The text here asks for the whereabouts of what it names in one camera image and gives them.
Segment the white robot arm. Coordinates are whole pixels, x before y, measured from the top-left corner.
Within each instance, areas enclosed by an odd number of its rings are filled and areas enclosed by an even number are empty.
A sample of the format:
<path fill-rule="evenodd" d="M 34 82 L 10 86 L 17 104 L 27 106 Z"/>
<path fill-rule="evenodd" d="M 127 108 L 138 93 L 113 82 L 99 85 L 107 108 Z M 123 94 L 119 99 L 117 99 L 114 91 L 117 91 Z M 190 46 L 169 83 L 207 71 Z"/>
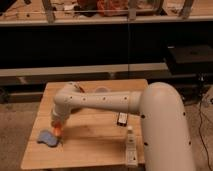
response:
<path fill-rule="evenodd" d="M 52 120 L 63 124 L 79 108 L 138 115 L 146 171 L 196 171 L 184 104 L 170 84 L 155 82 L 142 91 L 83 93 L 69 82 L 53 98 Z"/>

